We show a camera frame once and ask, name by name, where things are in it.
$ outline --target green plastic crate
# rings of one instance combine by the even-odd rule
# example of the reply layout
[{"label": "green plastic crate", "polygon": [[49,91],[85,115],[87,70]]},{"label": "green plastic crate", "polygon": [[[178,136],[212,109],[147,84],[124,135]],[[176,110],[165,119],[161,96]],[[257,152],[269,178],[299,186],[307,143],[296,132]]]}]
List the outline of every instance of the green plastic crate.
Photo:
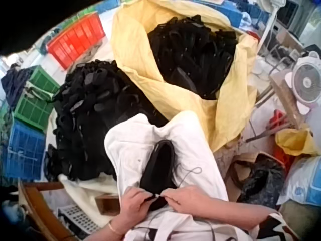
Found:
[{"label": "green plastic crate", "polygon": [[[29,82],[37,88],[52,94],[56,93],[60,87],[40,65],[31,75]],[[35,90],[35,92],[41,99],[50,99],[47,94],[41,91]],[[46,132],[53,105],[41,99],[23,94],[16,106],[14,117]]]}]

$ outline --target person's left hand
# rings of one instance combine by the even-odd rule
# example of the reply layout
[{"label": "person's left hand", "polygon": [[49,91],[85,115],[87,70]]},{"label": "person's left hand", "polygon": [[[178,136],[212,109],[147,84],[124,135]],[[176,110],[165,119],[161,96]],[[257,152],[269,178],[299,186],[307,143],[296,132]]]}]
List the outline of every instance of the person's left hand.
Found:
[{"label": "person's left hand", "polygon": [[126,234],[130,229],[142,222],[148,213],[150,205],[156,201],[152,193],[138,187],[128,187],[122,196],[120,214],[112,220],[112,227],[121,234]]}]

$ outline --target red plastic crate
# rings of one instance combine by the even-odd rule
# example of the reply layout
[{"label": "red plastic crate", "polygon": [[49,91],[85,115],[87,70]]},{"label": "red plastic crate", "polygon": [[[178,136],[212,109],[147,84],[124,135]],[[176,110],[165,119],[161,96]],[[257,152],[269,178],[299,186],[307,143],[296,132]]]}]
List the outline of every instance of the red plastic crate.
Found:
[{"label": "red plastic crate", "polygon": [[48,51],[64,69],[67,69],[104,36],[105,32],[98,13],[91,13],[69,26],[49,42]]}]

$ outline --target pile of black shoe uppers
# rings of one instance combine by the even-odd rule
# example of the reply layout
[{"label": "pile of black shoe uppers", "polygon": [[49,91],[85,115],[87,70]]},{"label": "pile of black shoe uppers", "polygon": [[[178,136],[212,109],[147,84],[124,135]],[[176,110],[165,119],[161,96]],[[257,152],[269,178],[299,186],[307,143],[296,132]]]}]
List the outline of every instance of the pile of black shoe uppers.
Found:
[{"label": "pile of black shoe uppers", "polygon": [[235,32],[211,32],[200,15],[173,17],[148,34],[157,66],[167,83],[203,99],[216,99],[230,71],[237,44]]},{"label": "pile of black shoe uppers", "polygon": [[89,180],[101,172],[116,179],[104,148],[107,132],[138,113],[158,127],[167,123],[115,61],[77,65],[53,102],[58,115],[54,130],[57,148],[49,145],[46,153],[48,181],[57,180],[61,173],[70,180]]}]

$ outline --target black shoe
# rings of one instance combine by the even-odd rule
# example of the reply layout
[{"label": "black shoe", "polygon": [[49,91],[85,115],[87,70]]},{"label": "black shoe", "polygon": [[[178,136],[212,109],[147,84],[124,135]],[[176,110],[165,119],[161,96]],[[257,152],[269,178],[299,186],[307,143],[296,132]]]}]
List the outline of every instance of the black shoe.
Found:
[{"label": "black shoe", "polygon": [[[158,142],[141,177],[139,187],[152,194],[160,194],[167,188],[177,188],[172,181],[174,168],[174,146],[169,140]],[[166,204],[166,200],[163,197],[159,197],[150,206],[149,210],[158,210]]]}]

